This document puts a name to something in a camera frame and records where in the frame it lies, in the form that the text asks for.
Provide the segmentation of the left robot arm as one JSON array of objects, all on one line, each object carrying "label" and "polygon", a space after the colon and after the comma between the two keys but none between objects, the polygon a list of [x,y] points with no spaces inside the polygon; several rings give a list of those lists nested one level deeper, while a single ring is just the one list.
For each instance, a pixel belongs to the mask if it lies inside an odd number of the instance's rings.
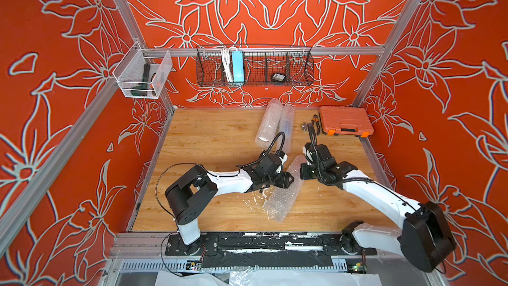
[{"label": "left robot arm", "polygon": [[188,246],[200,239],[198,217],[216,196],[289,188],[294,177],[284,171],[286,161],[284,152],[262,152],[254,162],[238,166],[236,172],[211,172],[195,164],[164,193],[183,243]]}]

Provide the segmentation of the bubble wrap sheet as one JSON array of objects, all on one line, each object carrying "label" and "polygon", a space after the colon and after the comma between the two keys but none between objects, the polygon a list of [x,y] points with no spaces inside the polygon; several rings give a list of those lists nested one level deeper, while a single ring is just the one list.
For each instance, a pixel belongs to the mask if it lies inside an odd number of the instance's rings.
[{"label": "bubble wrap sheet", "polygon": [[304,184],[300,177],[300,167],[306,163],[304,155],[296,156],[287,169],[294,181],[287,189],[276,187],[264,203],[263,208],[270,221],[283,222],[290,213]]}]

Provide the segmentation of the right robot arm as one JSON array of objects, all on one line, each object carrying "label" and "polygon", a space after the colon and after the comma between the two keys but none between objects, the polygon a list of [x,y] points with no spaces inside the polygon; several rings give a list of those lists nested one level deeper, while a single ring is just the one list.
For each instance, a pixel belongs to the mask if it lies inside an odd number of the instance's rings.
[{"label": "right robot arm", "polygon": [[349,162],[336,162],[324,144],[306,143],[302,180],[317,180],[367,202],[394,224],[394,228],[353,221],[341,231],[339,245],[349,255],[373,248],[404,257],[411,265],[431,273],[451,255],[456,240],[436,203],[421,203],[370,179]]}]

